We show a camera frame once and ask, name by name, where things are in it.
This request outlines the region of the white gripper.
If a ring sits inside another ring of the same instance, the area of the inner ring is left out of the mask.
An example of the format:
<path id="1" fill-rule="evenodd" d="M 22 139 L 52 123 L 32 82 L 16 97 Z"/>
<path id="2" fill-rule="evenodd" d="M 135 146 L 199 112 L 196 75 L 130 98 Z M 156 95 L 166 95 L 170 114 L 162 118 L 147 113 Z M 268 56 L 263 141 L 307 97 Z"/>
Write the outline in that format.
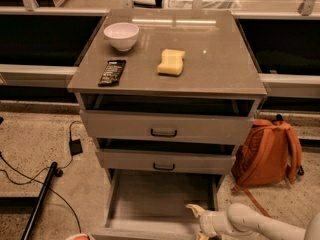
<path id="1" fill-rule="evenodd" d="M 200 232 L 197 233 L 196 240 L 209 240 L 227 231 L 227 216 L 224 211 L 204 210 L 195 204 L 187 204 L 186 207 L 199 218 Z"/>

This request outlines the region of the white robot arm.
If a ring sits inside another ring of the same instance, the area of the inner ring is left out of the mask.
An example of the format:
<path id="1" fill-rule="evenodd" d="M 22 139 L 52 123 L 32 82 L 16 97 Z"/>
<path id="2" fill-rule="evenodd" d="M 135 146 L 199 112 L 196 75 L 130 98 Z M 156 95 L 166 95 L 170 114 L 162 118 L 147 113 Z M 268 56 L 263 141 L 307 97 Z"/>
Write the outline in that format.
<path id="1" fill-rule="evenodd" d="M 199 219 L 197 240 L 209 240 L 223 234 L 247 237 L 253 233 L 269 240 L 320 240 L 320 213 L 304 229 L 261 215 L 240 203 L 234 203 L 224 211 L 205 210 L 195 204 L 187 204 L 186 207 Z"/>

